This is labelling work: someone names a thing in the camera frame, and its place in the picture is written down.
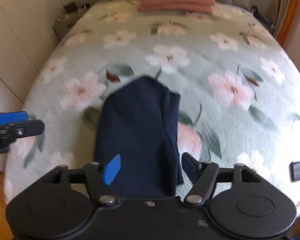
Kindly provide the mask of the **navy striped zip hoodie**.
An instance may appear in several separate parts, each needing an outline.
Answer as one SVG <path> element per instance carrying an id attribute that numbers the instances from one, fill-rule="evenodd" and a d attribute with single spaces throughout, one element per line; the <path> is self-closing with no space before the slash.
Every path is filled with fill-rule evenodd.
<path id="1" fill-rule="evenodd" d="M 121 168 L 109 186 L 120 197 L 170 197 L 182 184 L 178 151 L 180 95 L 142 76 L 111 94 L 96 132 L 95 161 L 119 154 Z"/>

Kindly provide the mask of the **floral green quilted bedspread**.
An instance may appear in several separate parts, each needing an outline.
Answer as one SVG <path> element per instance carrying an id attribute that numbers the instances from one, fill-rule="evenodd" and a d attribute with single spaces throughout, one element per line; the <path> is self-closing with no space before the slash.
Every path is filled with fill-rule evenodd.
<path id="1" fill-rule="evenodd" d="M 179 93 L 178 149 L 222 167 L 247 165 L 300 215 L 300 73 L 246 10 L 140 12 L 136 0 L 93 5 L 50 55 L 25 101 L 42 135 L 11 145 L 7 202 L 58 165 L 93 158 L 105 99 L 143 75 Z"/>

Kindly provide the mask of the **black smartphone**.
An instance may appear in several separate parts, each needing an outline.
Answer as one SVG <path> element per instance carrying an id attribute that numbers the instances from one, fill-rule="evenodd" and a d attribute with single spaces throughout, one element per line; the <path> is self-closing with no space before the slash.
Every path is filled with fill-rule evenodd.
<path id="1" fill-rule="evenodd" d="M 300 161 L 290 163 L 289 168 L 291 181 L 300 180 Z"/>

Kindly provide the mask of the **white built-in wardrobe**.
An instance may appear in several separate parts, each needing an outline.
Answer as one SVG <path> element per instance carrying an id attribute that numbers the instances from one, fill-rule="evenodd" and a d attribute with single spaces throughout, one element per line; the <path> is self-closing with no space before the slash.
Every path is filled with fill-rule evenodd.
<path id="1" fill-rule="evenodd" d="M 0 112 L 21 109 L 57 44 L 60 0 L 0 0 Z"/>

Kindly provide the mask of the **dark patterned pouch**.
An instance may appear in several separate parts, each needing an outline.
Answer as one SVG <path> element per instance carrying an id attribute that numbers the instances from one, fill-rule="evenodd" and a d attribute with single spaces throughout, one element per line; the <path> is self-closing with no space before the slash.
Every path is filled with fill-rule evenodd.
<path id="1" fill-rule="evenodd" d="M 64 5 L 63 7 L 67 14 L 78 11 L 78 7 L 75 2 L 68 3 L 68 4 Z"/>

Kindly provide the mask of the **beige bedside nightstand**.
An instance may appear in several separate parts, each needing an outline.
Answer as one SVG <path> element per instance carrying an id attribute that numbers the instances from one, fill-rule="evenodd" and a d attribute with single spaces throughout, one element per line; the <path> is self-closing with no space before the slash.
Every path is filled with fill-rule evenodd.
<path id="1" fill-rule="evenodd" d="M 78 7 L 77 12 L 72 12 L 70 14 L 65 13 L 64 15 L 57 17 L 53 25 L 53 30 L 60 41 L 90 7 L 91 5 L 89 3 L 83 3 Z"/>

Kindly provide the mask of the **dark bag beside bed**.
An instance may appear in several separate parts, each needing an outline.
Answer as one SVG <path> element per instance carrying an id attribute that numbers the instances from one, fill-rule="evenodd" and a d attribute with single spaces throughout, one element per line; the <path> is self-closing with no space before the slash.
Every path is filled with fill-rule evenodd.
<path id="1" fill-rule="evenodd" d="M 254 16 L 254 18 L 256 18 L 258 22 L 260 22 L 264 27 L 266 27 L 267 29 L 275 29 L 275 25 L 271 22 L 271 20 L 269 20 L 259 12 L 256 5 L 253 5 L 251 7 L 250 12 Z"/>

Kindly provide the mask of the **beige and orange curtain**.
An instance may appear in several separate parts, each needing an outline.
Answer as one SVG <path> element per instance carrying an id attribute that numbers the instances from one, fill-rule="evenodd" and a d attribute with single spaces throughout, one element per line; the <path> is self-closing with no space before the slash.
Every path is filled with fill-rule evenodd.
<path id="1" fill-rule="evenodd" d="M 275 23 L 274 37 L 280 46 L 283 46 L 288 36 L 299 0 L 275 0 L 275 2 L 277 2 L 277 20 Z"/>

